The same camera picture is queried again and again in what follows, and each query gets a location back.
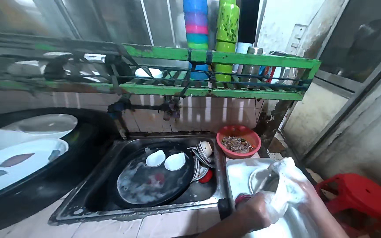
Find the green metal shelf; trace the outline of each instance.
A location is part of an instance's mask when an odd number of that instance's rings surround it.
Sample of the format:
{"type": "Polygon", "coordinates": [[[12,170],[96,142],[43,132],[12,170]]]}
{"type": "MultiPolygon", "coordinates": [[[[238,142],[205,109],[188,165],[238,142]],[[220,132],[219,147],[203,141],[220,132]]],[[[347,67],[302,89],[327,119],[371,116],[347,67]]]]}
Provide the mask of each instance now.
{"type": "MultiPolygon", "coordinates": [[[[266,56],[246,55],[239,53],[226,53],[207,50],[188,50],[158,46],[145,46],[123,44],[127,52],[133,57],[168,59],[191,62],[207,62],[221,64],[249,64],[273,67],[302,68],[304,73],[292,85],[266,84],[266,83],[241,83],[237,75],[232,74],[235,82],[221,84],[210,80],[189,80],[189,69],[162,68],[165,77],[161,79],[134,78],[124,84],[105,83],[78,83],[62,78],[57,81],[34,80],[30,78],[43,78],[42,75],[26,75],[18,79],[8,73],[0,75],[1,90],[27,90],[27,91],[64,91],[87,93],[123,93],[141,95],[170,95],[170,96],[195,96],[195,97],[234,97],[275,100],[302,100],[315,73],[320,67],[320,61],[295,56],[266,56]],[[179,77],[172,77],[180,71],[179,77]],[[253,85],[255,89],[246,88],[253,85]]],[[[120,55],[119,46],[111,42],[79,41],[69,39],[55,39],[30,35],[15,35],[0,33],[0,48],[7,48],[6,53],[0,57],[16,58],[20,60],[39,60],[46,52],[71,52],[120,55]]],[[[211,76],[216,72],[207,72],[211,76]]]]}

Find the tiled countertop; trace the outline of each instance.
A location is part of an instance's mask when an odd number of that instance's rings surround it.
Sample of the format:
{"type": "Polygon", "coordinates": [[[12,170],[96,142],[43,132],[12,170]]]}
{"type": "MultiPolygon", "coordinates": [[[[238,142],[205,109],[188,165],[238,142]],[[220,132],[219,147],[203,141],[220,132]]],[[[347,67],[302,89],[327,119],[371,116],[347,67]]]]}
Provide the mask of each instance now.
{"type": "Polygon", "coordinates": [[[220,221],[218,208],[215,207],[158,214],[133,221],[105,220],[48,225],[48,219],[63,199],[0,230],[0,238],[170,238],[201,233],[220,221]]]}

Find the stacked plastic cups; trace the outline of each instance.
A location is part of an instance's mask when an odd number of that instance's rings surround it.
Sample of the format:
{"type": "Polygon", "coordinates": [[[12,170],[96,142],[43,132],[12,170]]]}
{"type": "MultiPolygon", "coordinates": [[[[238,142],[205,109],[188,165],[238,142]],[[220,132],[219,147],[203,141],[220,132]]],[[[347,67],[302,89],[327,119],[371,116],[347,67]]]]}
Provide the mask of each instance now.
{"type": "MultiPolygon", "coordinates": [[[[207,0],[183,0],[183,11],[188,47],[195,50],[208,50],[207,0]]],[[[208,65],[197,65],[196,69],[208,71],[208,65]]],[[[207,79],[207,75],[200,72],[191,72],[190,76],[195,80],[207,79]]]]}
{"type": "MultiPolygon", "coordinates": [[[[237,31],[239,27],[239,7],[236,0],[223,0],[219,5],[219,17],[217,19],[217,43],[216,51],[235,52],[237,31]]],[[[220,73],[232,73],[233,65],[217,64],[215,71],[220,73]]],[[[217,81],[230,82],[230,75],[216,74],[217,81]]]]}

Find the white plastic bag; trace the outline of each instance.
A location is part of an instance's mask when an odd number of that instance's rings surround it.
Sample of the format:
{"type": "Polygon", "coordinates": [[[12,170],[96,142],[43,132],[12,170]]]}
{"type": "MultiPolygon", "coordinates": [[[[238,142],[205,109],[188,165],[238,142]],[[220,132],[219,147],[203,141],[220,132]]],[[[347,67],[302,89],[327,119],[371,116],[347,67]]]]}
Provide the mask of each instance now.
{"type": "Polygon", "coordinates": [[[295,166],[291,157],[283,158],[268,167],[279,175],[276,192],[261,191],[267,203],[267,212],[272,223],[276,223],[283,217],[288,209],[288,204],[298,204],[306,202],[305,192],[296,181],[308,181],[301,170],[295,166]]]}

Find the kitchen sink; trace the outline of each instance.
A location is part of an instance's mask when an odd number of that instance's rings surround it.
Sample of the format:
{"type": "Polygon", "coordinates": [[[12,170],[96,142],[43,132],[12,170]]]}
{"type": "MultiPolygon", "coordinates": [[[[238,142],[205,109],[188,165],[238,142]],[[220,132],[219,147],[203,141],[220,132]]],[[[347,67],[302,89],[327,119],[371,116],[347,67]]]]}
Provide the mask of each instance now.
{"type": "Polygon", "coordinates": [[[114,141],[92,173],[71,191],[54,212],[49,223],[60,225],[106,219],[130,221],[154,214],[215,207],[219,199],[226,198],[228,194],[225,164],[225,155],[215,141],[215,134],[212,133],[132,136],[128,141],[114,141]],[[213,178],[204,184],[192,182],[182,195],[167,205],[130,209],[119,207],[111,201],[107,192],[108,178],[117,163],[148,144],[163,141],[183,143],[186,147],[196,146],[200,141],[208,141],[213,147],[213,178]]]}

